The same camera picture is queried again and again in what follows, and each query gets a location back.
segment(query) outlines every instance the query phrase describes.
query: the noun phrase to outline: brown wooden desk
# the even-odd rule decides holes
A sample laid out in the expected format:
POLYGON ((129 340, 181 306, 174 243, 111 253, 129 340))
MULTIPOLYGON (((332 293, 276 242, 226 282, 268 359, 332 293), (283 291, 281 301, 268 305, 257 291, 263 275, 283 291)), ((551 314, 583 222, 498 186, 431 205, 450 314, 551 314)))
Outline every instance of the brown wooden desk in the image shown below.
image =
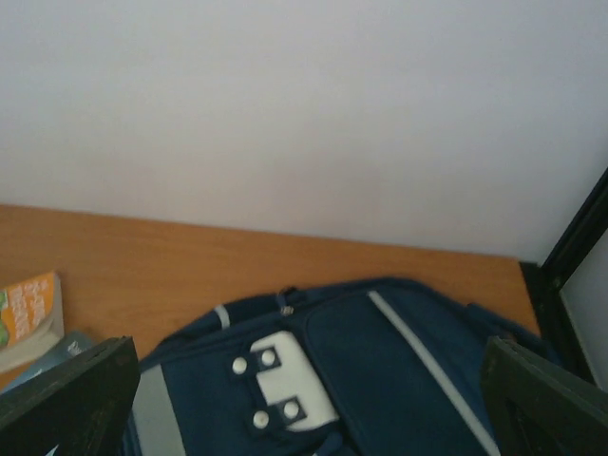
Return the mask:
POLYGON ((372 276, 421 280, 538 332, 514 258, 3 205, 0 238, 0 285, 57 270, 66 330, 132 335, 139 356, 225 301, 372 276))

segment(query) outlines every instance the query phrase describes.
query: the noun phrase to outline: navy blue fabric bag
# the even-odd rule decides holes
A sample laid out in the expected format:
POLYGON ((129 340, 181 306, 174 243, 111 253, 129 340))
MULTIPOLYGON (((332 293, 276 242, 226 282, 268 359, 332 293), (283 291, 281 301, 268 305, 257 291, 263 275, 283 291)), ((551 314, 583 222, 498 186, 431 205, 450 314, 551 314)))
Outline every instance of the navy blue fabric bag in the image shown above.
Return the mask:
POLYGON ((379 278, 218 306, 141 362, 124 456, 498 455, 487 338, 535 335, 379 278))

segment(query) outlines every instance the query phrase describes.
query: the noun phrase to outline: white stripe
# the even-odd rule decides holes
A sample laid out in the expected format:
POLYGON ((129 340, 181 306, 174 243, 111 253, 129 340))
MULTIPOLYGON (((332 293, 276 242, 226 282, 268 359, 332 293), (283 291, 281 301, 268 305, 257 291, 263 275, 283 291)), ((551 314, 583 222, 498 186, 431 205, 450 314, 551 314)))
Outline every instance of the white stripe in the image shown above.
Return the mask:
POLYGON ((228 311, 226 310, 226 308, 223 305, 217 306, 214 311, 216 311, 216 314, 218 314, 219 317, 219 323, 221 323, 221 328, 223 330, 225 330, 226 328, 230 327, 230 315, 228 314, 228 311))
POLYGON ((160 365, 142 374, 133 401, 133 421, 142 456, 186 456, 160 365))
POLYGON ((456 389, 451 382, 446 372, 442 369, 439 363, 435 360, 432 354, 427 350, 427 347, 422 343, 418 336, 412 331, 408 324, 397 314, 397 312, 384 300, 378 292, 369 292, 373 304, 387 318, 392 326, 406 339, 414 352, 418 355, 435 381, 446 394, 449 401, 456 408, 460 416, 465 420, 466 425, 475 435, 480 445, 485 452, 490 456, 501 456, 496 443, 485 430, 484 425, 479 421, 473 410, 466 403, 465 398, 456 389))

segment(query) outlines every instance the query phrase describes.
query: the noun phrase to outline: white button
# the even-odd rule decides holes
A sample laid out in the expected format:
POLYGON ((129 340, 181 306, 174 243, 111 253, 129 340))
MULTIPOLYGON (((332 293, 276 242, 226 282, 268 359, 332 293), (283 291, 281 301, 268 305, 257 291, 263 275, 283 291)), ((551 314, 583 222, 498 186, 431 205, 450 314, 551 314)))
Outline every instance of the white button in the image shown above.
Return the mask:
POLYGON ((300 412, 300 407, 298 407, 297 403, 294 401, 290 401, 283 406, 283 413, 290 420, 293 420, 299 412, 300 412))
POLYGON ((254 414, 254 426, 258 429, 264 429, 268 426, 270 417, 264 410, 259 410, 254 414))
POLYGON ((247 371, 247 360, 242 357, 238 357, 232 363, 232 372, 236 375, 241 375, 247 371))
POLYGON ((262 364, 267 368, 272 366, 275 363, 276 355, 272 350, 266 350, 262 354, 262 364))

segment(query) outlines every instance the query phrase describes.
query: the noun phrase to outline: bag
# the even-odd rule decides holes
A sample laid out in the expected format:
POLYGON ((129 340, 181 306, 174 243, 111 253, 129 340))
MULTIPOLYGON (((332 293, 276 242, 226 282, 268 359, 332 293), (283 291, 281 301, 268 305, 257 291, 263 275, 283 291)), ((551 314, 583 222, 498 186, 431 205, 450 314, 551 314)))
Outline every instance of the bag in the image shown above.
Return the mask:
POLYGON ((480 390, 488 337, 535 335, 397 278, 215 308, 141 362, 124 456, 500 454, 480 390))

